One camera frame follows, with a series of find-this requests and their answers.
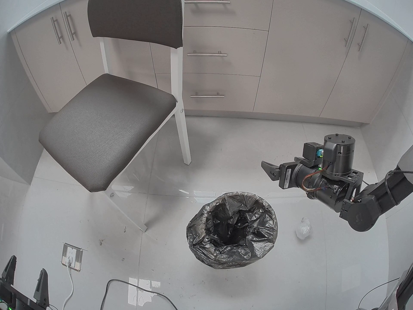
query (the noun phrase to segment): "chair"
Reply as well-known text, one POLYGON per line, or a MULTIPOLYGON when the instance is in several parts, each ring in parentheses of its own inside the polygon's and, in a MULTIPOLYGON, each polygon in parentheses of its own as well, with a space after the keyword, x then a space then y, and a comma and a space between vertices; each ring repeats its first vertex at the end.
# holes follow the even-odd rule
POLYGON ((182 102, 184 0, 89 0, 93 37, 100 37, 105 73, 70 100, 43 128, 39 142, 90 192, 104 191, 134 225, 112 190, 142 148, 175 115, 183 161, 191 163, 182 102), (103 38, 158 43, 171 48, 172 94, 109 73, 103 38))

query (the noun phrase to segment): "orange wire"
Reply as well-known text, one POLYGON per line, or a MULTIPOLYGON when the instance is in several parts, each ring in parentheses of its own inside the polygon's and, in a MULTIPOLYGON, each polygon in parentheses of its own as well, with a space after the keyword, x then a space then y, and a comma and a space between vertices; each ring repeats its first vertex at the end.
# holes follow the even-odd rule
POLYGON ((329 167, 330 165, 326 165, 324 168, 322 168, 321 170, 317 170, 317 171, 315 171, 315 172, 313 172, 313 173, 310 173, 310 174, 307 174, 305 177, 304 177, 304 179, 303 179, 303 181, 301 182, 301 188, 305 191, 305 192, 315 192, 315 191, 319 191, 320 189, 322 189, 322 187, 318 187, 318 188, 316 188, 316 189, 308 189, 306 186, 304 186, 304 182, 305 182, 305 180, 307 179, 307 178, 310 178, 311 176, 314 176, 315 174, 318 174, 318 173, 321 173, 321 172, 323 172, 323 171, 325 171, 325 170, 327 170, 327 168, 329 167))

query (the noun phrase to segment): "tile floor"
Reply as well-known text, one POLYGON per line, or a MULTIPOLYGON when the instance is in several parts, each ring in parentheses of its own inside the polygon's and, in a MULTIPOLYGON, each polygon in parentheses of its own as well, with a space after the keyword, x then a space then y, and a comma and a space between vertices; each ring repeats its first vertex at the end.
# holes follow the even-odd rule
MULTIPOLYGON (((70 292, 61 265, 63 243, 85 249, 75 292, 66 306, 99 309, 111 278, 137 279, 182 309, 356 309, 361 297, 388 277, 385 219, 357 233, 338 215, 298 189, 282 191, 261 170, 302 154, 303 143, 329 133, 356 138, 354 168, 377 181, 357 128, 299 122, 188 117, 192 163, 181 157, 170 120, 116 181, 116 192, 148 230, 130 226, 105 195, 91 194, 43 152, 31 186, 0 179, 0 267, 18 259, 15 286, 32 296, 40 269, 49 273, 50 302, 62 308, 70 292), (249 191, 274 208, 279 233, 274 249, 240 269, 214 270, 188 249, 185 228, 203 204, 227 191, 249 191), (306 216, 313 234, 297 239, 306 216)), ((379 306, 386 289, 362 307, 379 306)), ((161 297, 114 282, 105 309, 172 309, 161 297)))

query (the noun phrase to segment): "outlet cover plate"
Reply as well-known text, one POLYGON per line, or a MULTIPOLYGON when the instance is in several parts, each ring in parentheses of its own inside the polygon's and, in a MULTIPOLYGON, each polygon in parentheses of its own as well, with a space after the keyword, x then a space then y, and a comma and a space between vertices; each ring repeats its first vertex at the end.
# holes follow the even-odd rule
POLYGON ((62 265, 66 266, 66 258, 67 258, 67 251, 68 247, 72 248, 76 251, 75 263, 71 268, 77 272, 80 272, 80 266, 82 264, 82 256, 83 256, 83 249, 76 247, 74 245, 69 245, 68 243, 63 244, 63 252, 62 252, 62 265))

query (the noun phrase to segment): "black robotic arm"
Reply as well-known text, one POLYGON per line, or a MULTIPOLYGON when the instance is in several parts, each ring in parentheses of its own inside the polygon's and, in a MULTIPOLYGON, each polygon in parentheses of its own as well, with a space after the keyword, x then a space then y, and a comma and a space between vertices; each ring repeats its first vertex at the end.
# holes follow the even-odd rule
POLYGON ((303 157, 280 166, 262 161, 261 167, 282 189, 298 187, 307 197, 318 199, 348 221, 356 231, 373 227, 380 215, 413 193, 413 146, 394 170, 362 191, 363 172, 354 170, 355 139, 346 134, 329 134, 324 145, 305 143, 303 157))

